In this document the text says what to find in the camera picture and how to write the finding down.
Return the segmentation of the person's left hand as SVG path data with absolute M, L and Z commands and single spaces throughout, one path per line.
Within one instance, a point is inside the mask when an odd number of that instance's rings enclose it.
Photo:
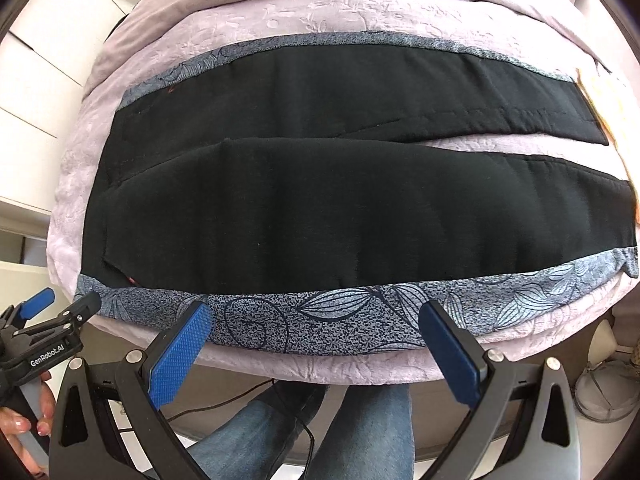
M 47 370 L 40 376 L 39 404 L 42 416 L 37 422 L 37 432 L 41 437 L 50 436 L 55 412 L 55 397 L 48 385 L 51 373 Z M 21 434 L 28 434 L 32 423 L 22 414 L 10 408 L 1 408 L 1 431 L 6 437 L 14 453 L 20 458 L 29 473 L 36 479 L 46 476 L 46 468 L 38 464 L 18 438 Z

